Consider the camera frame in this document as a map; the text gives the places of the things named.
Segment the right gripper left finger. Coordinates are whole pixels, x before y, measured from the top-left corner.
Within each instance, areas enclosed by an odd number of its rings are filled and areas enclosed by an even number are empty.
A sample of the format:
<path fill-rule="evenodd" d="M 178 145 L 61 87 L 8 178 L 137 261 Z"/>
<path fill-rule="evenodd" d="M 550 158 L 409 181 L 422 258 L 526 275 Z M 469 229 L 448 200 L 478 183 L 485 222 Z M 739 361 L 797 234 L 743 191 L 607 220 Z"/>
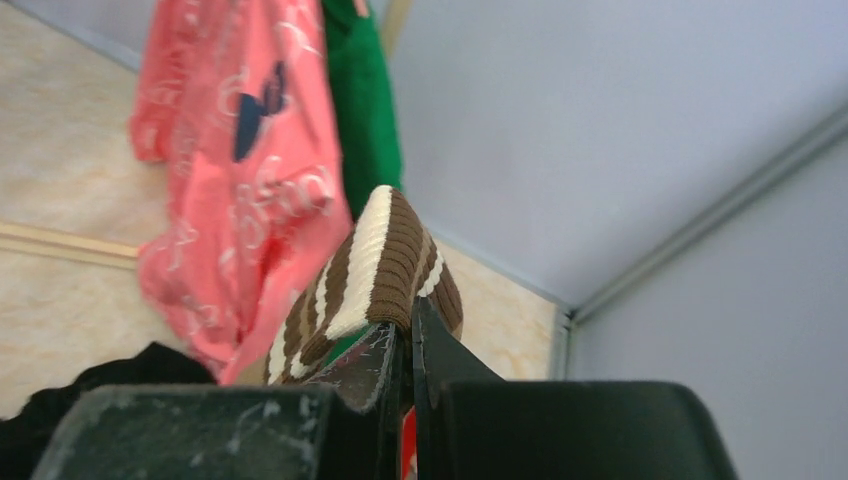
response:
<path fill-rule="evenodd" d="M 404 345 L 370 328 L 301 385 L 116 385 L 83 395 L 37 479 L 397 479 Z"/>

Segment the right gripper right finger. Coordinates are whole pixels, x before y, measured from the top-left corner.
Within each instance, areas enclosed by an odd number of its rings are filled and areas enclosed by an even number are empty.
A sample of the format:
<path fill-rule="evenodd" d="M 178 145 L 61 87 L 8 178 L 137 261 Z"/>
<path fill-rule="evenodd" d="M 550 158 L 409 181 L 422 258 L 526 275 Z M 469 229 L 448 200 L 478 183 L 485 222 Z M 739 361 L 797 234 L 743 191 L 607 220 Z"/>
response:
<path fill-rule="evenodd" d="M 659 381 L 508 381 L 418 299 L 412 366 L 422 479 L 733 479 L 708 409 Z"/>

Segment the brown striped sock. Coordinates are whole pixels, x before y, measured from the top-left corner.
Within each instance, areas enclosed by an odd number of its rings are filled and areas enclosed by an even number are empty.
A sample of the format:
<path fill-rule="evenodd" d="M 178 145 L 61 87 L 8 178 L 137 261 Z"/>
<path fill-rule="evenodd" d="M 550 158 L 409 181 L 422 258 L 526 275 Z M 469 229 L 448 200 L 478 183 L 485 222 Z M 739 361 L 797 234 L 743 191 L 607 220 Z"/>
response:
<path fill-rule="evenodd" d="M 381 185 L 294 302 L 267 355 L 267 384 L 308 379 L 340 340 L 373 324 L 410 335 L 419 298 L 431 301 L 448 332 L 461 338 L 462 300 L 445 257 L 404 195 Z"/>

